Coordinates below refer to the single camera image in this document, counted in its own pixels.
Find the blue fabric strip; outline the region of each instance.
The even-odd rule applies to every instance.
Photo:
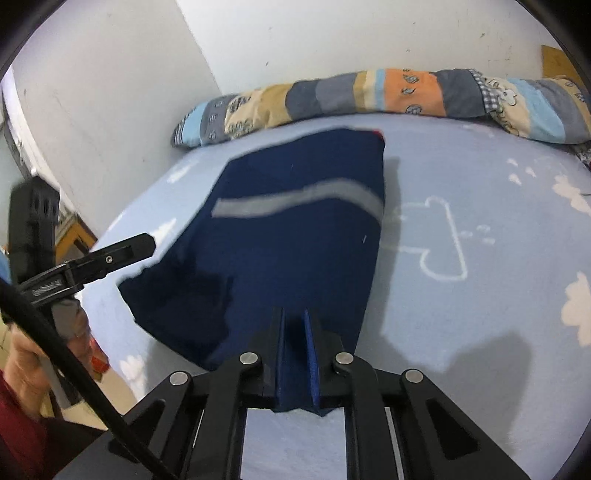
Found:
[[[530,112],[530,138],[550,143],[564,143],[564,125],[544,94],[529,83],[519,79],[507,79],[525,98]]]
[[[379,69],[375,73],[375,106],[381,112],[386,111],[384,98],[384,83],[386,82],[386,70]]]
[[[312,402],[316,408],[320,408],[320,372],[318,368],[318,357],[312,336],[312,325],[310,324],[310,313],[304,312],[304,327],[306,328],[306,344],[308,352],[308,372],[310,375],[310,393]]]
[[[201,145],[199,132],[201,130],[201,119],[207,103],[203,102],[197,105],[185,120],[181,139],[183,140],[183,144],[188,147],[199,147]]]

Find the navy blue cloth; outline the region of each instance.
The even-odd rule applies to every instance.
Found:
[[[209,370],[246,351],[252,335],[268,328],[274,306],[299,319],[313,309],[323,329],[355,351],[378,255],[375,215],[338,198],[257,218],[212,217],[212,209],[218,199],[292,192],[335,179],[357,182],[383,204],[383,153],[376,132],[338,129],[230,161],[161,261],[119,285],[135,321]],[[307,370],[304,324],[286,324],[290,329],[298,333],[286,336],[288,356]],[[312,404],[310,381],[294,376],[295,385],[301,381]],[[282,404],[303,407],[302,401]]]

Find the white wall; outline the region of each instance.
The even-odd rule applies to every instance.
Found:
[[[516,0],[177,0],[223,93],[383,67],[541,76]]]
[[[13,69],[39,150],[97,235],[183,155],[176,123],[219,94],[174,0],[67,0]]]

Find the black clamp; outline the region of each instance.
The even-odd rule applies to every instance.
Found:
[[[22,282],[18,288],[34,307],[39,308],[69,298],[85,284],[151,257],[155,248],[154,239],[142,233],[46,270]]]

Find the gray stripe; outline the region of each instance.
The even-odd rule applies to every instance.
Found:
[[[574,103],[574,99],[552,80],[526,80],[548,100],[564,125],[564,143],[577,144],[589,140],[587,124]]]
[[[382,223],[384,215],[382,200],[365,185],[348,179],[320,181],[301,190],[290,192],[238,199],[218,199],[212,209],[212,217],[256,218],[326,199],[351,202]]]

